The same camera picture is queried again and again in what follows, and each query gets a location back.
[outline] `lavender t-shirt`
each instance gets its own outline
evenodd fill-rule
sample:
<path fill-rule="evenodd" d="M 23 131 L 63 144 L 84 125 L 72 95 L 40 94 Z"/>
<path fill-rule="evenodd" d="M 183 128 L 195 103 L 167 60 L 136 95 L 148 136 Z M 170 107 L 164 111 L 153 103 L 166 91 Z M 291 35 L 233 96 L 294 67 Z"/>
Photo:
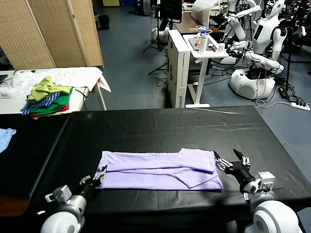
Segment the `lavender t-shirt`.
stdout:
<path fill-rule="evenodd" d="M 221 190 L 213 151 L 182 148 L 178 153 L 103 151 L 98 165 L 107 165 L 100 188 L 155 190 Z"/>

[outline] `red cloth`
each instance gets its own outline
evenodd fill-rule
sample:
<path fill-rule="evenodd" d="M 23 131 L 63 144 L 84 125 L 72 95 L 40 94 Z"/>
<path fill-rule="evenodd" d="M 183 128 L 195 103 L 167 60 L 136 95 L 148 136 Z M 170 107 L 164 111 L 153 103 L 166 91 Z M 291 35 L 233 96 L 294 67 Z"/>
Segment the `red cloth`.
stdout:
<path fill-rule="evenodd" d="M 68 110 L 68 109 L 69 109 L 69 103 L 67 104 L 67 106 L 65 106 L 65 107 L 63 107 L 62 109 L 58 110 L 57 113 L 59 113 L 59 112 L 64 112 L 64 111 L 66 111 L 66 110 Z M 44 117 L 44 116 L 46 116 L 46 115 L 36 115 L 36 114 L 31 114 L 31 115 L 30 115 L 31 118 L 34 118 L 34 117 Z"/>

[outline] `water bottle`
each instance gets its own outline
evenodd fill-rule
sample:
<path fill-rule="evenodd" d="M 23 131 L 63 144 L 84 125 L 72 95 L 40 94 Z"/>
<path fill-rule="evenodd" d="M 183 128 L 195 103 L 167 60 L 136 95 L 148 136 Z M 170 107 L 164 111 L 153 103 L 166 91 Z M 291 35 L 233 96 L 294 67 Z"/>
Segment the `water bottle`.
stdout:
<path fill-rule="evenodd" d="M 202 34 L 207 34 L 207 23 L 204 23 L 201 28 L 201 35 Z"/>

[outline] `bottle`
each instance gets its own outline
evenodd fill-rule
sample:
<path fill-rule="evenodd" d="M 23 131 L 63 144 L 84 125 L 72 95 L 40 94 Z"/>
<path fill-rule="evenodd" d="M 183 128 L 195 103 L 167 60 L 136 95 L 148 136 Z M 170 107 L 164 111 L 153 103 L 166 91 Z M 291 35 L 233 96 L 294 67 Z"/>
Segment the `bottle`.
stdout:
<path fill-rule="evenodd" d="M 201 35 L 207 33 L 207 23 L 204 23 L 202 28 L 201 28 Z"/>
<path fill-rule="evenodd" d="M 208 34 L 204 33 L 201 35 L 201 43 L 200 43 L 200 48 L 199 48 L 199 54 L 204 54 L 206 51 L 208 43 Z"/>

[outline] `striped shirt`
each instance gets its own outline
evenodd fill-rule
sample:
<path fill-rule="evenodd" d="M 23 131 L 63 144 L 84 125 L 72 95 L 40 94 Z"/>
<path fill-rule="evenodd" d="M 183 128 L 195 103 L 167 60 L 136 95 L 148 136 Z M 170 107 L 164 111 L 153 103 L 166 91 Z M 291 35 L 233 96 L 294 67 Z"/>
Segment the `striped shirt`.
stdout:
<path fill-rule="evenodd" d="M 53 93 L 51 96 L 46 97 L 44 99 L 42 99 L 39 102 L 29 102 L 27 101 L 27 103 L 25 104 L 25 106 L 21 109 L 21 114 L 23 116 L 29 115 L 30 114 L 30 110 L 34 109 L 34 108 L 39 108 L 39 107 L 46 107 L 48 108 L 54 101 L 57 100 L 57 98 L 60 96 L 60 91 Z"/>

